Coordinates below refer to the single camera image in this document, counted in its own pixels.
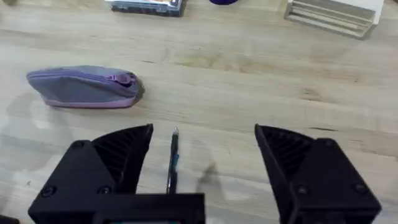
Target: screw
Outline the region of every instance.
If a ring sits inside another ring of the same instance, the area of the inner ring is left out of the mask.
[[[304,185],[297,186],[296,191],[297,191],[298,194],[304,195],[304,196],[307,196],[308,194],[310,194],[310,189],[307,186],[304,186]]]
[[[84,145],[85,143],[83,141],[75,141],[74,143],[72,143],[72,148],[81,149]]]
[[[112,188],[108,186],[102,186],[98,189],[98,194],[110,194],[112,192]]]
[[[48,186],[48,187],[45,187],[45,188],[41,191],[40,195],[41,195],[43,198],[51,197],[53,194],[55,194],[56,191],[57,191],[57,188],[56,188],[56,187],[54,187],[54,186]]]
[[[368,192],[368,188],[363,184],[354,184],[353,188],[357,193],[360,194],[366,194]]]

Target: pen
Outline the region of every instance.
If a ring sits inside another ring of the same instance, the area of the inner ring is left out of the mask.
[[[167,177],[167,194],[175,194],[177,190],[177,162],[178,162],[178,127],[175,127],[172,136],[169,175]]]

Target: white box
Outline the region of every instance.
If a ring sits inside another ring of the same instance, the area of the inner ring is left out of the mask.
[[[384,0],[288,0],[285,19],[366,39],[379,23]]]

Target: purple object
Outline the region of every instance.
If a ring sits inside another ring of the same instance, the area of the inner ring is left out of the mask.
[[[217,5],[229,5],[235,3],[237,0],[210,0],[210,1]]]
[[[33,71],[27,79],[47,105],[71,108],[125,108],[141,89],[129,71],[90,65]]]

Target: wood grain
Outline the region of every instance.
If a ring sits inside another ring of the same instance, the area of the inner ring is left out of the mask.
[[[180,129],[179,191],[205,192],[208,223],[278,223],[254,124],[336,139],[398,223],[398,4],[366,41],[283,20],[284,1],[188,0],[182,18],[111,12],[100,0],[0,4],[0,213],[27,209],[76,139],[153,123],[139,192],[165,192]],[[146,93],[125,110],[45,106],[31,70],[131,70]]]

